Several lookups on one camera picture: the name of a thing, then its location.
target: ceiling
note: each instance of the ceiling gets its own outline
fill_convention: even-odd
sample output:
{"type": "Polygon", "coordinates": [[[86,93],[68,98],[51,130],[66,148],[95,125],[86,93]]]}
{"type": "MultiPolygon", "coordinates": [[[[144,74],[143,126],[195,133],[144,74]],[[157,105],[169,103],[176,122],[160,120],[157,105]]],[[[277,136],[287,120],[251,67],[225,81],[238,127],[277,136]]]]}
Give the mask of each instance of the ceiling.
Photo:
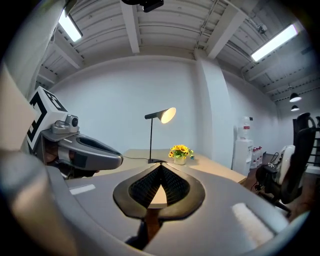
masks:
{"type": "Polygon", "coordinates": [[[251,54],[297,19],[276,0],[164,0],[149,13],[120,0],[78,0],[70,14],[83,33],[72,42],[58,24],[46,51],[37,85],[50,88],[77,70],[134,55],[171,55],[194,59],[203,49],[256,86],[271,100],[320,88],[315,52],[302,28],[299,34],[259,62],[251,54]],[[256,25],[267,27],[260,34],[256,25]]]}

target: water bottle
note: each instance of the water bottle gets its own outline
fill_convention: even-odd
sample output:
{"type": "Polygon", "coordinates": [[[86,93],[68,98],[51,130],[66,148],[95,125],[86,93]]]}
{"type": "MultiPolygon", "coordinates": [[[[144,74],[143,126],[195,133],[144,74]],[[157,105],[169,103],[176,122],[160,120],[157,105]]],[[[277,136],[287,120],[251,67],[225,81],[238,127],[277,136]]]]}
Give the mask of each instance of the water bottle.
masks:
{"type": "Polygon", "coordinates": [[[250,169],[257,168],[256,156],[257,156],[257,154],[256,154],[256,148],[253,148],[253,150],[252,150],[252,160],[251,160],[250,169]]]}
{"type": "Polygon", "coordinates": [[[241,140],[250,140],[250,118],[248,116],[242,117],[238,127],[238,138],[241,140]]]}
{"type": "Polygon", "coordinates": [[[256,153],[256,167],[258,167],[260,165],[260,148],[256,147],[255,148],[255,153],[256,153]]]}
{"type": "Polygon", "coordinates": [[[262,158],[264,156],[263,151],[262,151],[262,146],[259,147],[259,152],[260,152],[260,165],[262,165],[262,158]]]}

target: ceiling light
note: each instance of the ceiling light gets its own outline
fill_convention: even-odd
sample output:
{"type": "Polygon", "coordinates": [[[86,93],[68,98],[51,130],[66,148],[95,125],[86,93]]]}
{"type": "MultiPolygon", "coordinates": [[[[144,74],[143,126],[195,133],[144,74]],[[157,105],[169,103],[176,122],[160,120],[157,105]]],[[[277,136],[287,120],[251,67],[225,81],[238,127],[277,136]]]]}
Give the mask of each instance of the ceiling light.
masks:
{"type": "Polygon", "coordinates": [[[285,30],[280,32],[278,35],[276,35],[274,38],[272,38],[269,42],[267,42],[264,46],[262,46],[260,49],[255,51],[251,57],[254,59],[254,61],[258,61],[262,59],[264,56],[266,56],[268,53],[272,52],[279,46],[283,45],[286,41],[293,38],[298,34],[295,26],[292,24],[288,26],[285,30]]]}
{"type": "Polygon", "coordinates": [[[63,10],[61,13],[59,23],[63,27],[64,31],[72,39],[72,41],[75,42],[83,36],[72,17],[70,15],[66,17],[65,10],[63,10]]]}
{"type": "Polygon", "coordinates": [[[297,105],[293,105],[291,108],[291,111],[298,111],[298,110],[300,110],[300,108],[298,108],[297,105]]]}
{"type": "Polygon", "coordinates": [[[298,102],[301,100],[301,97],[297,93],[292,93],[290,96],[290,102],[298,102]]]}

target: fluorescent light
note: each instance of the fluorescent light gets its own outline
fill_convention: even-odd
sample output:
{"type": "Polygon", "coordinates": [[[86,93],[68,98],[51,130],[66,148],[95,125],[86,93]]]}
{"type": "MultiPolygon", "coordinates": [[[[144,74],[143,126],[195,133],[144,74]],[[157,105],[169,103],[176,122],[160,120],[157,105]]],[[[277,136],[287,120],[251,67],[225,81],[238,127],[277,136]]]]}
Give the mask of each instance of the fluorescent light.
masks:
{"type": "Polygon", "coordinates": [[[293,38],[298,34],[295,26],[292,24],[288,26],[285,30],[280,32],[274,38],[272,38],[269,42],[267,42],[264,46],[254,52],[251,57],[254,61],[258,61],[266,56],[268,53],[272,52],[274,49],[278,48],[279,46],[283,45],[286,41],[293,38]]]}
{"type": "Polygon", "coordinates": [[[71,21],[69,15],[66,17],[65,10],[61,13],[59,23],[63,27],[64,31],[69,35],[72,41],[79,40],[82,35],[79,33],[76,25],[71,21]]]}

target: lamp cord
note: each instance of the lamp cord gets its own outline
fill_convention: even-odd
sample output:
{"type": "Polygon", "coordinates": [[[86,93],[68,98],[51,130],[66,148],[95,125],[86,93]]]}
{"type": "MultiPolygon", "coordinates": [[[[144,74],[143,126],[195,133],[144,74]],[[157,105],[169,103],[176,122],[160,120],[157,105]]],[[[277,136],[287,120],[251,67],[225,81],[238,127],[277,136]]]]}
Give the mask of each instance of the lamp cord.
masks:
{"type": "Polygon", "coordinates": [[[139,157],[127,157],[125,155],[123,155],[124,158],[129,158],[129,159],[145,159],[148,160],[147,158],[139,158],[139,157]]]}
{"type": "Polygon", "coordinates": [[[258,183],[258,181],[256,181],[256,182],[252,185],[250,191],[252,191],[253,187],[254,187],[255,185],[257,185],[257,183],[258,183]]]}

